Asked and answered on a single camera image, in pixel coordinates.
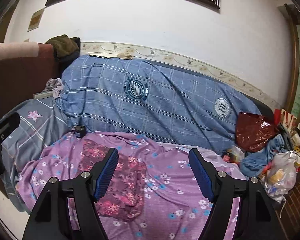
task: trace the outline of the dark red shiny bag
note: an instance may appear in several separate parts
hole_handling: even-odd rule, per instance
[[[236,144],[247,152],[258,152],[277,135],[276,126],[263,115],[239,113],[235,130]]]

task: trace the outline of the transparent plastic bag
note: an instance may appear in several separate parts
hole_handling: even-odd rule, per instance
[[[296,183],[296,154],[292,151],[277,153],[273,158],[271,169],[265,179],[265,190],[270,198],[281,203],[283,195],[287,194]]]

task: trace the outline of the small bottle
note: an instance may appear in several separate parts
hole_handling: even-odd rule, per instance
[[[231,158],[231,153],[230,152],[225,152],[225,154],[223,155],[223,160],[225,161],[225,162],[230,162],[230,158]]]

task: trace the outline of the metal bolt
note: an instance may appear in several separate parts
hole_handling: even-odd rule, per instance
[[[49,182],[51,184],[56,183],[57,182],[57,178],[56,177],[52,177],[52,178],[49,179]]]
[[[219,171],[218,176],[224,178],[225,176],[227,176],[227,174],[224,171]]]
[[[81,177],[83,177],[83,178],[87,178],[89,176],[90,176],[90,172],[88,172],[88,171],[84,171],[83,173],[81,173]]]
[[[253,183],[258,183],[259,180],[258,180],[258,178],[256,178],[256,177],[252,177],[252,178],[251,178],[251,181],[252,181]]]

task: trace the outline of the wallpaper border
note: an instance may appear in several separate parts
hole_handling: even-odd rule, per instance
[[[210,64],[170,51],[125,43],[89,41],[81,42],[81,55],[84,54],[102,57],[117,57],[119,54],[132,55],[134,58],[144,58],[167,63],[220,80],[238,91],[261,101],[269,106],[273,111],[276,108],[282,108],[280,104],[273,100],[270,96],[241,78]]]

